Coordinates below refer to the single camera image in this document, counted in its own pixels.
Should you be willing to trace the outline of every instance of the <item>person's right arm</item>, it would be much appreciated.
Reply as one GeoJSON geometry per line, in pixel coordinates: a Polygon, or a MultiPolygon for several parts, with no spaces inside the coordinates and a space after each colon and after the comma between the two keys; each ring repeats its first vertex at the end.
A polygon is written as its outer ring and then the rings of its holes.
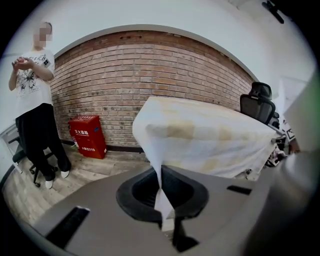
{"type": "Polygon", "coordinates": [[[17,73],[18,73],[18,67],[17,67],[17,63],[21,62],[21,57],[17,58],[14,62],[12,62],[12,72],[11,72],[11,76],[9,79],[9,89],[10,91],[13,91],[14,89],[16,89],[17,86],[17,73]]]}

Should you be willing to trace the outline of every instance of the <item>covered table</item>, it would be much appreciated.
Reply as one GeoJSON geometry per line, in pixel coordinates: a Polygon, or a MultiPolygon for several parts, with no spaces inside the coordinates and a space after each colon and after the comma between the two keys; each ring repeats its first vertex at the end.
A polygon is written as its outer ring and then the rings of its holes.
{"type": "Polygon", "coordinates": [[[132,133],[158,173],[169,165],[232,178],[260,172],[275,149],[276,132],[235,110],[206,102],[149,97],[132,133]]]}

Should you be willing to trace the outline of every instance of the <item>brick wall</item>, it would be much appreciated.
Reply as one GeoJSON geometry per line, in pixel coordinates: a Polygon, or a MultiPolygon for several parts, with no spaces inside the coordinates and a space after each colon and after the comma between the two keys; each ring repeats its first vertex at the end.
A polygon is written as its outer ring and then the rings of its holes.
{"type": "Polygon", "coordinates": [[[68,121],[99,115],[108,145],[138,146],[135,116],[149,96],[193,99],[240,110],[253,79],[219,51],[190,38],[129,31],[84,42],[55,61],[51,83],[61,139],[68,121]]]}

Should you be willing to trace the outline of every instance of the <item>wooden floor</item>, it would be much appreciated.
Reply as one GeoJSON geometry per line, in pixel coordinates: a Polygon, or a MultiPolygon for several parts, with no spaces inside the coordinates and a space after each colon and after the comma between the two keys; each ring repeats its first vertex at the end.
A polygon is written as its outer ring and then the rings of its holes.
{"type": "MultiPolygon", "coordinates": [[[[108,151],[106,157],[100,160],[82,156],[75,147],[65,146],[65,150],[72,169],[66,179],[58,171],[51,189],[45,187],[45,178],[41,173],[37,178],[40,188],[33,184],[34,176],[29,171],[32,163],[26,158],[19,163],[23,173],[13,170],[4,184],[2,193],[12,214],[31,226],[46,210],[85,184],[150,165],[144,153],[108,151]]],[[[57,166],[54,156],[48,161],[57,166]]]]}

